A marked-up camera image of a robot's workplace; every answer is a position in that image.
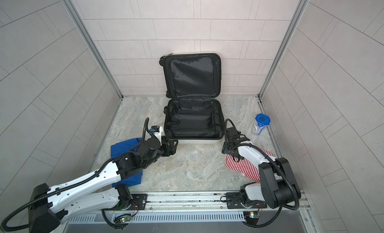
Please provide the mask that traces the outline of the red white striped cloth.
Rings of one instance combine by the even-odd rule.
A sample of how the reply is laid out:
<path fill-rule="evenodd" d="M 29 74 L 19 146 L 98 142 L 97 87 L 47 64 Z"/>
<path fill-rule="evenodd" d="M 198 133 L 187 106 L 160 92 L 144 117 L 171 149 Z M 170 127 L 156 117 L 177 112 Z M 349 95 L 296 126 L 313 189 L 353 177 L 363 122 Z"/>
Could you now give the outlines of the red white striped cloth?
<path fill-rule="evenodd" d="M 249 146 L 241 146 L 239 150 L 240 154 L 238 154 L 238 149 L 223 151 L 227 155 L 225 166 L 259 183 L 261 180 L 259 165 L 261 163 L 270 163 L 266 156 L 275 161 L 275 155 L 264 149 L 258 150 Z"/>

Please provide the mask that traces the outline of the clear cup blue lid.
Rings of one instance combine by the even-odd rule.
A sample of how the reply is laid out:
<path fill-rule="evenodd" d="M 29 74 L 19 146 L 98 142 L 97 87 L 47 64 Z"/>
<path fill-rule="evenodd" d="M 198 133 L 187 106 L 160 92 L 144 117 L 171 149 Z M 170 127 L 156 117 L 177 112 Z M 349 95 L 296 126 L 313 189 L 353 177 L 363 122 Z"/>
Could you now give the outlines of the clear cup blue lid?
<path fill-rule="evenodd" d="M 254 133 L 256 135 L 260 135 L 261 132 L 270 125 L 270 123 L 271 119 L 268 115 L 262 113 L 256 115 L 253 128 Z"/>

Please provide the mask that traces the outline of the black suitcase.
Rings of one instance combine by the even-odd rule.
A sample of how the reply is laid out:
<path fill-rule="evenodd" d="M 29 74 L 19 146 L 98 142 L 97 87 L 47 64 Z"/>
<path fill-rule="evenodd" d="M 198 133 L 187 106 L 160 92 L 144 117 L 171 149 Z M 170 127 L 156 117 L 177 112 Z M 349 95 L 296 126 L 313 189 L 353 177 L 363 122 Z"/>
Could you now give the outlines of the black suitcase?
<path fill-rule="evenodd" d="M 217 53 L 169 54 L 159 59 L 166 81 L 165 136 L 172 140 L 220 140 L 225 120 L 217 100 L 222 61 Z"/>

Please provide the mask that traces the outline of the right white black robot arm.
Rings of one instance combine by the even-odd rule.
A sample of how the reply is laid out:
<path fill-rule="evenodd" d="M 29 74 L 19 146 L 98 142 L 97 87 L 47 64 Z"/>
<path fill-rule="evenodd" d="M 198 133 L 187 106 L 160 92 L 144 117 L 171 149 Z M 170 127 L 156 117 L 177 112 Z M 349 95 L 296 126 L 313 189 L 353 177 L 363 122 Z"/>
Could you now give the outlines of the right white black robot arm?
<path fill-rule="evenodd" d="M 244 208 L 269 207 L 297 210 L 301 192 L 287 159 L 276 158 L 237 130 L 228 118 L 222 153 L 226 155 L 225 166 L 254 180 L 239 191 L 239 202 Z"/>

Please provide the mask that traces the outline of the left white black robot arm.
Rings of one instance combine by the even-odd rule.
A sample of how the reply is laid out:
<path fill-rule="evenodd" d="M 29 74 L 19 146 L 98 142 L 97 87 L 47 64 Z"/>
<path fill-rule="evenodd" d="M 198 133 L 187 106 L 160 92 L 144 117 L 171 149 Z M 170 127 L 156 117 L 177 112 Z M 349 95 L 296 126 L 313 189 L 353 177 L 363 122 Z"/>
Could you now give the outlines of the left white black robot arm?
<path fill-rule="evenodd" d="M 127 180 L 142 174 L 160 157 L 176 153 L 178 140 L 168 139 L 160 126 L 144 123 L 142 136 L 111 146 L 111 158 L 94 172 L 56 186 L 41 184 L 33 190 L 28 203 L 9 214 L 1 223 L 3 232 L 24 229 L 31 233 L 50 233 L 60 224 L 84 213 L 101 210 L 135 211 Z"/>

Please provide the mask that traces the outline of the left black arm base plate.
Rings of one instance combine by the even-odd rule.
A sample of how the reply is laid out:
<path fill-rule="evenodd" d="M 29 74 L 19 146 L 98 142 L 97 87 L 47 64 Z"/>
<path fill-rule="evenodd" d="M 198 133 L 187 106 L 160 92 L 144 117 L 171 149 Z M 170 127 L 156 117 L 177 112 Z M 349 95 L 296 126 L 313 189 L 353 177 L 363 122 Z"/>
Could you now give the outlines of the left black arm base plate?
<path fill-rule="evenodd" d="M 148 194 L 133 194 L 123 197 L 115 206 L 115 209 L 120 211 L 143 211 L 146 208 Z"/>

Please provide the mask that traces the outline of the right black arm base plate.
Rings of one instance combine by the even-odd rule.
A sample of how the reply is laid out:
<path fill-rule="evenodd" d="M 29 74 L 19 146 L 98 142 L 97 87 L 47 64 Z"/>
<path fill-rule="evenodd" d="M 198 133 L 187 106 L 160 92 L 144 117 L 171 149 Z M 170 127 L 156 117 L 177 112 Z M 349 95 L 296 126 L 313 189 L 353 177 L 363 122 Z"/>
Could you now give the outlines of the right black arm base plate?
<path fill-rule="evenodd" d="M 245 193 L 234 192 L 225 194 L 228 209 L 266 209 L 264 201 L 249 200 Z"/>

